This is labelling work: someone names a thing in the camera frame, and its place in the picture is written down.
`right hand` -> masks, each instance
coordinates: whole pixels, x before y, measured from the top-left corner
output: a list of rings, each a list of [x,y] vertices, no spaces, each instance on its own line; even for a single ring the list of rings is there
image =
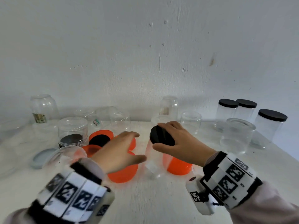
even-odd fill
[[[164,128],[176,142],[174,146],[155,143],[153,149],[158,152],[201,167],[204,166],[208,158],[216,153],[214,149],[193,137],[177,121],[158,123],[158,126]]]

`table surface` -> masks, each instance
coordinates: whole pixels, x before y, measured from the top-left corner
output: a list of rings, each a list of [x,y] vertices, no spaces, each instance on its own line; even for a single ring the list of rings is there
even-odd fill
[[[131,130],[140,133],[135,154],[144,154],[152,127],[151,122],[131,123]],[[203,122],[197,138],[215,150],[221,150],[220,135],[210,122]],[[22,156],[21,167],[9,177],[0,179],[1,222],[10,212],[28,207],[51,179],[46,169],[34,170],[28,162],[34,153],[56,146],[57,142],[57,137],[48,141],[37,140],[32,126],[27,126],[14,136],[11,147]],[[299,162],[289,154],[272,144],[267,150],[250,147],[240,158],[255,169],[262,180],[271,182],[288,201],[298,203]],[[115,200],[102,219],[102,224],[232,223],[224,207],[218,207],[212,216],[203,216],[196,210],[185,188],[192,173],[185,176],[168,173],[157,180],[150,180],[140,170],[127,183],[115,184],[107,180],[115,192]]]

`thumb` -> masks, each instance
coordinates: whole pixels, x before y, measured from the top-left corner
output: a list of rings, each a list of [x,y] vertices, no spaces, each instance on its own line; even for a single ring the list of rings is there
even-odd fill
[[[162,153],[171,155],[174,146],[165,145],[162,143],[155,143],[155,144],[153,144],[152,148],[158,152],[162,152]]]
[[[145,155],[130,155],[130,165],[133,164],[139,164],[139,163],[143,163],[144,161],[147,160],[147,157]]]

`black lid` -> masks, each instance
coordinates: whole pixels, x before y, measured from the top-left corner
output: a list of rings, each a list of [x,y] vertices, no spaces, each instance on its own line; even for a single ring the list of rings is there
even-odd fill
[[[221,100],[219,100],[218,104],[220,104],[221,106],[224,106],[224,107],[233,107],[233,108],[239,106],[239,103],[237,101],[233,101],[230,99],[221,99]]]
[[[244,100],[244,99],[237,99],[237,102],[239,102],[239,106],[242,107],[247,107],[247,108],[256,108],[257,103],[249,100]]]
[[[258,115],[269,120],[284,122],[288,118],[285,114],[269,109],[260,109]]]
[[[98,145],[100,147],[103,147],[110,141],[110,137],[104,134],[99,134],[94,136],[92,139],[89,141],[89,145]]]
[[[165,145],[174,146],[175,141],[173,137],[164,129],[159,126],[154,126],[150,131],[150,141],[155,143],[162,143]]]

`hand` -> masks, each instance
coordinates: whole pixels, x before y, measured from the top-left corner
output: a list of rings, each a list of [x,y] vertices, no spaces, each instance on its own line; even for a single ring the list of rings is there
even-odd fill
[[[201,167],[204,166],[211,155],[216,153],[214,149],[193,137],[177,121],[158,123],[158,126],[164,128],[176,142],[174,146],[155,143],[153,149],[158,152],[169,154],[187,163]]]
[[[146,161],[145,155],[128,154],[128,148],[134,137],[139,137],[139,134],[122,132],[97,151],[91,159],[101,167],[105,174],[117,172],[127,166]]]

